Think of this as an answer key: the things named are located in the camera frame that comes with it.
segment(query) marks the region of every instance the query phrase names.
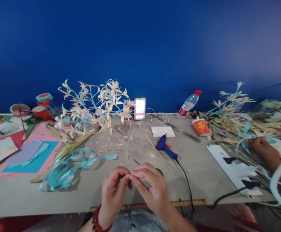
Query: wooden ruler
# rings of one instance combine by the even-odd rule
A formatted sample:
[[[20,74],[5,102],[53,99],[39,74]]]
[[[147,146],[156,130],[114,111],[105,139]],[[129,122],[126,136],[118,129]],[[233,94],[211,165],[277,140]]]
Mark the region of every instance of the wooden ruler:
[[[179,206],[190,206],[191,201],[185,200],[185,201],[171,201],[171,204],[174,207],[179,207]],[[205,199],[197,199],[193,200],[193,205],[207,205],[207,202]],[[97,209],[98,206],[91,207],[89,209],[89,212],[94,212]],[[126,209],[148,209],[147,204],[141,203],[141,204],[131,204],[131,205],[122,205],[121,210],[126,210]]]

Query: bracelet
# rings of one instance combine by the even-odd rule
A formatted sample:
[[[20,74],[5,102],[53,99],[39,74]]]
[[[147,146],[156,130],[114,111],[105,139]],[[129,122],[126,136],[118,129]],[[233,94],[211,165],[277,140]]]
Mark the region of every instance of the bracelet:
[[[101,226],[99,225],[99,211],[101,208],[101,205],[95,210],[93,217],[92,217],[92,231],[95,232],[108,232],[111,230],[111,226],[112,224],[106,229],[106,230],[102,230]]]

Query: plastic water bottle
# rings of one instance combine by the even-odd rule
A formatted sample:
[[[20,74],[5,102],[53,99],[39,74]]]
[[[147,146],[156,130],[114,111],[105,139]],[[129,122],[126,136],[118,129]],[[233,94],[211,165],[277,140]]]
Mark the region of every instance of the plastic water bottle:
[[[182,105],[180,110],[177,113],[177,118],[183,119],[186,117],[187,113],[196,105],[199,100],[199,96],[201,95],[201,90],[196,90],[194,94],[187,98],[185,103]]]

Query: purple paper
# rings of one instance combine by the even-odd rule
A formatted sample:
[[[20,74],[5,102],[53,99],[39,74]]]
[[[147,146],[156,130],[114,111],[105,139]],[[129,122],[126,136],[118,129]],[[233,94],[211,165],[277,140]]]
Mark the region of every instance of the purple paper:
[[[24,143],[22,147],[7,160],[7,163],[10,165],[29,161],[42,144],[43,142]]]

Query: blue wall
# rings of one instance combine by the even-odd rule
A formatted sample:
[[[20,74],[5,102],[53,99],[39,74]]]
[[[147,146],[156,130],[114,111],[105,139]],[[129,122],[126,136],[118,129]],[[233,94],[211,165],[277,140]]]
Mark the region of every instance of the blue wall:
[[[65,79],[117,79],[147,107],[176,112],[195,89],[209,110],[237,81],[281,100],[281,1],[0,0],[0,112]]]

